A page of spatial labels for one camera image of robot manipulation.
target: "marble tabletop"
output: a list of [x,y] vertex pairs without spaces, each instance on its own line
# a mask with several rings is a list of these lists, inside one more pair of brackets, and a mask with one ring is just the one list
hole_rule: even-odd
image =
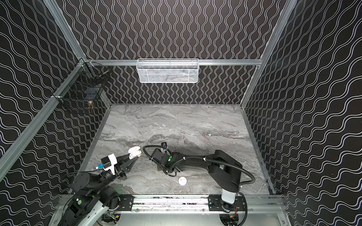
[[[256,182],[244,185],[241,192],[269,194],[238,105],[113,105],[87,170],[94,170],[101,158],[112,153],[120,156],[133,146],[163,141],[172,151],[188,155],[223,150],[255,176]],[[185,186],[178,183],[181,176],[187,178]],[[248,177],[242,174],[241,179]],[[111,186],[126,194],[221,194],[207,173],[184,171],[169,177],[157,171],[145,154],[126,180],[116,180]]]

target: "basket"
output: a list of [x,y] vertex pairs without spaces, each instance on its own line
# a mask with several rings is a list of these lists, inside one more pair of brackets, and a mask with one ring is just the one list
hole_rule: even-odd
[[142,83],[196,83],[198,59],[138,59],[136,70]]
[[57,100],[72,114],[94,113],[109,77],[109,69],[98,63],[86,63]]

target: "black mounting plate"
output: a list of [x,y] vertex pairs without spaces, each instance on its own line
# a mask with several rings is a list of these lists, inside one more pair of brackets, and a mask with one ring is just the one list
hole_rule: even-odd
[[120,195],[121,206],[116,211],[131,211],[134,197],[132,195]]
[[[209,201],[209,211],[223,211],[221,207],[221,195],[209,195],[207,198]],[[245,211],[245,205],[243,204],[245,200],[243,200],[242,196],[236,196],[235,202],[238,211]]]

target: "robotic arm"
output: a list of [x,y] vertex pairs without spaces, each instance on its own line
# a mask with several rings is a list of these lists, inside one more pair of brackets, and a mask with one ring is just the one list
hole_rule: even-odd
[[119,194],[108,185],[115,179],[125,180],[134,163],[141,155],[140,147],[133,147],[129,154],[115,157],[111,154],[103,158],[100,174],[80,172],[71,188],[75,192],[58,226],[93,225],[107,210],[119,206]]
[[[146,148],[156,148],[149,155]],[[222,188],[222,210],[226,213],[235,209],[234,202],[239,187],[243,184],[255,182],[254,176],[243,169],[243,166],[231,156],[221,150],[215,150],[214,154],[196,156],[184,155],[179,152],[171,152],[167,143],[161,145],[148,145],[143,147],[149,160],[157,164],[159,171],[168,176],[176,176],[177,172],[192,170],[207,172]],[[240,182],[241,173],[245,173],[251,180]]]

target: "white ball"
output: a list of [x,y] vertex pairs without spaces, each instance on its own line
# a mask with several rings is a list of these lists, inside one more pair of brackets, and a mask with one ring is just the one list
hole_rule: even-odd
[[184,186],[187,183],[186,177],[182,176],[178,179],[178,183],[182,186]]

